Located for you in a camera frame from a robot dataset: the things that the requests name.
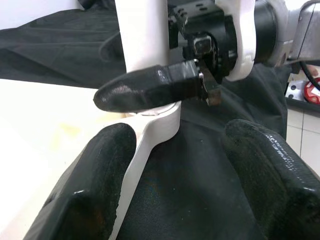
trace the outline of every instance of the black cable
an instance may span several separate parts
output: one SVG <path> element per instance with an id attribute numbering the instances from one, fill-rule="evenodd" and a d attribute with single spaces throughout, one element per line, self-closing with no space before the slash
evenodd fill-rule
<path id="1" fill-rule="evenodd" d="M 304 74 L 309 79 L 309 81 L 312 83 L 313 86 L 315 86 L 316 89 L 320 91 L 320 85 L 317 83 L 317 81 L 312 76 L 311 72 L 309 71 L 307 64 L 304 61 L 300 62 L 301 68 L 304 71 Z"/>

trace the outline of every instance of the black cylinder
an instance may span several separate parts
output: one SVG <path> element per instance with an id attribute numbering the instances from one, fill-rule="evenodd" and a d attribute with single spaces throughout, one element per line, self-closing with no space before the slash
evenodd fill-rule
<path id="1" fill-rule="evenodd" d="M 264 0 L 255 2 L 254 23 L 256 53 L 254 63 L 265 63 L 272 55 L 277 39 L 277 21 L 271 5 Z"/>

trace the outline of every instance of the dark fabric background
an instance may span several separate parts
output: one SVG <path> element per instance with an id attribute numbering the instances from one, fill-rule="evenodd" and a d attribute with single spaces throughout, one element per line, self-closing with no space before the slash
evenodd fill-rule
<path id="1" fill-rule="evenodd" d="M 0 78 L 99 88 L 125 73 L 112 2 L 80 2 L 88 10 L 60 11 L 1 30 Z M 108 56 L 110 49 L 116 54 Z M 171 56 L 173 62 L 182 59 L 179 49 Z M 244 119 L 285 138 L 289 74 L 289 67 L 256 65 L 246 79 L 223 82 L 220 106 L 184 101 L 180 129 L 153 149 L 118 239 L 264 239 L 221 135 L 227 122 Z"/>

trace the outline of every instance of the red emergency stop button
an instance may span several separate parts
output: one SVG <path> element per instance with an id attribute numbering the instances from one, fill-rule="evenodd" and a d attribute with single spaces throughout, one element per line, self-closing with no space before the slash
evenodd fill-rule
<path id="1" fill-rule="evenodd" d="M 319 84 L 320 77 L 316 78 L 315 81 Z M 320 105 L 320 91 L 310 81 L 304 86 L 304 98 L 309 103 Z"/>

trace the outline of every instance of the white plastic bracket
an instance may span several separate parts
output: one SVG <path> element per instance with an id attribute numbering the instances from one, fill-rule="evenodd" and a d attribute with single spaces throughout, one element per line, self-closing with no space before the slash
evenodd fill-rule
<path id="1" fill-rule="evenodd" d="M 257 39 L 255 0 L 215 0 L 226 16 L 231 15 L 237 41 L 237 60 L 226 79 L 237 81 L 247 77 L 255 63 Z"/>
<path id="2" fill-rule="evenodd" d="M 167 0 L 116 0 L 127 72 L 169 63 Z M 125 219 L 152 149 L 179 130 L 181 102 L 122 119 L 135 131 L 137 146 L 122 181 L 116 219 L 109 240 L 115 240 Z"/>

